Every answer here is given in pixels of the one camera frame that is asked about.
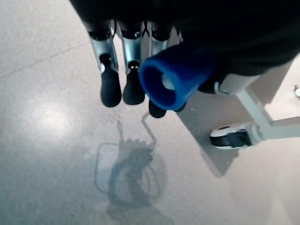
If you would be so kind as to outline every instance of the black fabric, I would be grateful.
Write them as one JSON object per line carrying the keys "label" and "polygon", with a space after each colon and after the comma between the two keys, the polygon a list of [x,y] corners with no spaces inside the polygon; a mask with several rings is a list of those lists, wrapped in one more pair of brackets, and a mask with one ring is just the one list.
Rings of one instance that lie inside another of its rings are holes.
{"label": "black fabric", "polygon": [[219,56],[221,66],[202,86],[229,74],[258,75],[300,51],[298,0],[71,0],[85,24],[144,20],[172,24],[185,41]]}

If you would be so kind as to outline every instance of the blue cup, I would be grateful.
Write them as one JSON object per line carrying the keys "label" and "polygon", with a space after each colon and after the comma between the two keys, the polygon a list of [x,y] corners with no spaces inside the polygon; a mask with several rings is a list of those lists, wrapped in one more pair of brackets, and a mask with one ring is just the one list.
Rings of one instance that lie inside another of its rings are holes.
{"label": "blue cup", "polygon": [[155,105],[178,110],[212,75],[215,64],[211,53],[184,43],[175,45],[145,60],[139,70],[140,83]]}

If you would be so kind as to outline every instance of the caster wheel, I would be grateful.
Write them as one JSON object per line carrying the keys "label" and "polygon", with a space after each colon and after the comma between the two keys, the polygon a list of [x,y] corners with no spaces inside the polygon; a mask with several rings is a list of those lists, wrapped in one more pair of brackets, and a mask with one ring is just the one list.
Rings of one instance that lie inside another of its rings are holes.
{"label": "caster wheel", "polygon": [[210,142],[222,150],[232,150],[251,146],[247,124],[234,124],[215,129],[210,134]]}

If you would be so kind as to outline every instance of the floor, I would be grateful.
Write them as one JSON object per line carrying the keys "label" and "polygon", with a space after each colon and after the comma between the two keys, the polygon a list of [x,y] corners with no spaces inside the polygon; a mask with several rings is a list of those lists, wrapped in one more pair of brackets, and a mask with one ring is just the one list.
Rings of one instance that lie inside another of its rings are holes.
{"label": "floor", "polygon": [[[234,97],[196,93],[159,120],[146,102],[105,108],[68,1],[0,0],[0,20],[1,225],[300,223],[300,138],[215,149],[211,130],[251,120]],[[253,86],[275,119],[299,116],[300,59],[288,68]]]}

